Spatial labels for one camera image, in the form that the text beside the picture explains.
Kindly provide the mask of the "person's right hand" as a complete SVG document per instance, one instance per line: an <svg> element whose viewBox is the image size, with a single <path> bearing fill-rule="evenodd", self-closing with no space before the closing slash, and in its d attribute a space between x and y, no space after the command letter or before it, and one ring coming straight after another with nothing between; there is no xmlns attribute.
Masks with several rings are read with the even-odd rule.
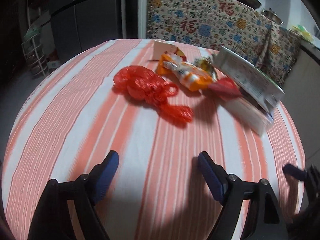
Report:
<svg viewBox="0 0 320 240"><path fill-rule="evenodd" d="M289 239L319 239L319 203L296 215L287 231Z"/></svg>

